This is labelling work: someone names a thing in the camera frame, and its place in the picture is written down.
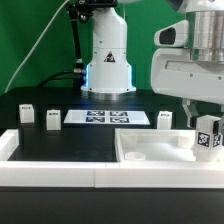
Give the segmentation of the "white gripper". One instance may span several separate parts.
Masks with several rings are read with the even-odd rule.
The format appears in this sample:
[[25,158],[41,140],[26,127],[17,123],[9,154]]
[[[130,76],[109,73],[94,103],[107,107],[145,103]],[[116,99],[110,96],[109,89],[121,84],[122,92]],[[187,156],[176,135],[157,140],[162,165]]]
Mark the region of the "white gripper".
[[[195,128],[198,112],[194,100],[224,104],[224,63],[192,61],[190,49],[184,47],[188,34],[187,20],[155,33],[158,49],[152,57],[151,86],[155,93],[184,98],[187,126]],[[215,120],[213,133],[224,136],[224,114]]]

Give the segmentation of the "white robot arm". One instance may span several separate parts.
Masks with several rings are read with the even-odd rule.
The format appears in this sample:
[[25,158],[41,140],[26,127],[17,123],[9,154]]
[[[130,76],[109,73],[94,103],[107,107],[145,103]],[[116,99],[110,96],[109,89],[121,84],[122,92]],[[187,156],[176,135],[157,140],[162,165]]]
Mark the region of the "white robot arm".
[[[126,60],[127,24],[115,7],[123,0],[78,0],[80,20],[94,20],[93,57],[83,91],[115,99],[133,92]],[[166,0],[185,18],[155,33],[151,64],[154,92],[179,97],[188,125],[199,124],[196,101],[216,103],[223,115],[212,125],[224,135],[224,0]]]

